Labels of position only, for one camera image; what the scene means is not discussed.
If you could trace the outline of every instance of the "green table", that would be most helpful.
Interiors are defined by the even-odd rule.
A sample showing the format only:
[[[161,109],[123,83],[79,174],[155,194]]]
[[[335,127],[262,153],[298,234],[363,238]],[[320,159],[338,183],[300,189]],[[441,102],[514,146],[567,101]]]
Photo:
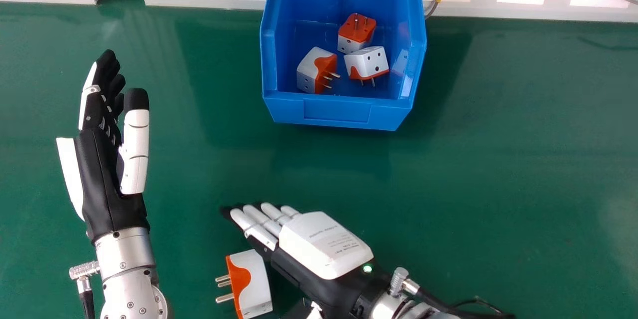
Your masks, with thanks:
[[[446,301],[638,317],[638,25],[434,18],[415,108],[381,133],[274,124],[260,18],[0,3],[0,317],[81,316],[67,270],[94,252],[55,137],[105,48],[150,95],[145,198],[178,318],[233,317],[214,278],[248,245],[217,210],[263,200],[325,210]]]

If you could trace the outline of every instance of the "robotic hand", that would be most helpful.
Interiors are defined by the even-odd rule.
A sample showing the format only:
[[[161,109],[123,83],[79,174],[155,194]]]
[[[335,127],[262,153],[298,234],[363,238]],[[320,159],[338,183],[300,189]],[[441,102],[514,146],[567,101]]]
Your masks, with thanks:
[[[223,208],[265,261],[309,301],[289,319],[514,319],[475,299],[450,306],[432,296],[399,267],[383,271],[371,249],[323,212],[300,214],[291,207],[262,203]],[[460,305],[484,305],[496,314],[465,312]]]
[[[142,192],[149,149],[149,99],[145,90],[120,94],[125,79],[113,51],[94,62],[80,100],[80,133],[57,138],[66,188],[86,222],[97,261],[72,267],[84,317],[94,319],[89,277],[100,272],[105,303],[101,319],[169,317],[158,289]],[[123,136],[118,116],[124,110]]]

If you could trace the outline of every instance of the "cable connector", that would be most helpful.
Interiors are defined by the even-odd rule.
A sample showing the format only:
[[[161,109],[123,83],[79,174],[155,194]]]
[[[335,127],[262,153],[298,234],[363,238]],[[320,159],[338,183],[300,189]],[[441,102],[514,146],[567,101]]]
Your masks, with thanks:
[[[273,310],[271,289],[264,259],[255,249],[226,256],[228,274],[216,278],[217,286],[230,286],[232,292],[217,297],[223,303],[233,300],[239,319],[250,319]]]

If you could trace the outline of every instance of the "blue storage container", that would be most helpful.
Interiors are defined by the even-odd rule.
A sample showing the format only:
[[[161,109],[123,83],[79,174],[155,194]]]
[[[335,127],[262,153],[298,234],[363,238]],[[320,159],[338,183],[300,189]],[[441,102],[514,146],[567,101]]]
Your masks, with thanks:
[[[357,12],[376,19],[371,46],[384,46],[390,73],[364,87],[337,51],[340,26]],[[297,90],[296,69],[318,46],[338,55],[332,90]],[[396,130],[412,109],[426,52],[422,0],[267,0],[261,27],[263,96],[274,121]]]

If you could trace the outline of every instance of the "screw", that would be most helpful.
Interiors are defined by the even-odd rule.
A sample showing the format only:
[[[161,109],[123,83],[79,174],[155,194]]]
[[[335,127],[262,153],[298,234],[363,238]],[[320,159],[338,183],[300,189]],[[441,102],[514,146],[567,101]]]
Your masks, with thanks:
[[[403,267],[397,267],[392,274],[392,281],[390,281],[390,295],[398,297],[401,290],[403,290],[403,281],[408,278],[410,273]]]

